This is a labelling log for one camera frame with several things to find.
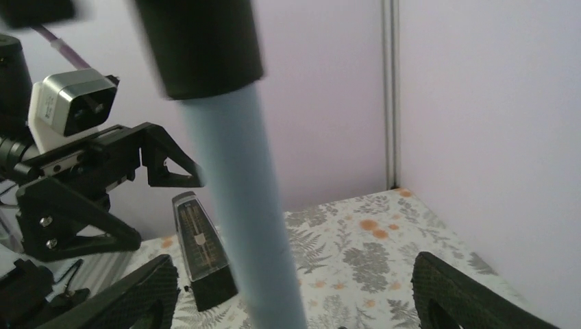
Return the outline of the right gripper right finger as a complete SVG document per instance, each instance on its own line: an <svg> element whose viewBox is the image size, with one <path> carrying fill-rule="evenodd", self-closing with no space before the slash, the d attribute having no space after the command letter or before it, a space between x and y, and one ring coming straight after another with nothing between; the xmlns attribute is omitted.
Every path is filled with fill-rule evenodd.
<svg viewBox="0 0 581 329"><path fill-rule="evenodd" d="M412 271L420 328L554 328L429 252Z"/></svg>

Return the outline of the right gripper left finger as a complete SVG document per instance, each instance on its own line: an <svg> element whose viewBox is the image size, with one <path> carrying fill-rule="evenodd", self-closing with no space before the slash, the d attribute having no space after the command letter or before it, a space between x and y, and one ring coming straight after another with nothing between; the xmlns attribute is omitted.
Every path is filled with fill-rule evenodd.
<svg viewBox="0 0 581 329"><path fill-rule="evenodd" d="M162 254L41 328L170 328L177 268Z"/></svg>

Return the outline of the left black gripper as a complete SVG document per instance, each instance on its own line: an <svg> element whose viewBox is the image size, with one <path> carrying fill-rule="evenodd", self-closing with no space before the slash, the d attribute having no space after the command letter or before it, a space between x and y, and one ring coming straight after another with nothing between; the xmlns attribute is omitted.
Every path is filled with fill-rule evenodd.
<svg viewBox="0 0 581 329"><path fill-rule="evenodd" d="M147 169L151 187L201 188L199 165L160 125L114 125L45 153L27 133L13 139L14 198L27 255L52 262L135 251L140 233L92 202Z"/></svg>

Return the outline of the black metronome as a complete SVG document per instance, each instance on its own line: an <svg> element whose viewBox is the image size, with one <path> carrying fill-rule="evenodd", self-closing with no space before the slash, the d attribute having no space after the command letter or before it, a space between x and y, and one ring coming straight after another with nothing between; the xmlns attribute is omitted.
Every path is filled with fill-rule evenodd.
<svg viewBox="0 0 581 329"><path fill-rule="evenodd" d="M197 310L215 308L238 294L223 244L194 192L172 199L173 216L189 289Z"/></svg>

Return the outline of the light blue music stand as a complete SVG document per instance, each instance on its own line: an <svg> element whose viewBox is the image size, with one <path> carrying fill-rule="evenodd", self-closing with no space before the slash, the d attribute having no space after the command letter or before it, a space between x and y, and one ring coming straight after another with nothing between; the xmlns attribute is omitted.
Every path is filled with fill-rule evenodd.
<svg viewBox="0 0 581 329"><path fill-rule="evenodd" d="M166 96L178 101L254 328L305 328L257 83L250 1L136 1Z"/></svg>

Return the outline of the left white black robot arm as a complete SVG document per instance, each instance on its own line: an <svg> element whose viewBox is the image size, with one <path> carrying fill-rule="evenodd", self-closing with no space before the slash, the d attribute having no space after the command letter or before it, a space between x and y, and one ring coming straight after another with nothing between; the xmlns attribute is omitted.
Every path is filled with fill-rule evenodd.
<svg viewBox="0 0 581 329"><path fill-rule="evenodd" d="M109 193L147 170L152 187L203 186L199 166L160 125L99 126L119 78L91 67L47 24L75 18L72 1L2 1L1 22L45 37L73 70L33 82L20 40L1 36L1 179L17 185L23 251L51 262L140 247L110 212Z"/></svg>

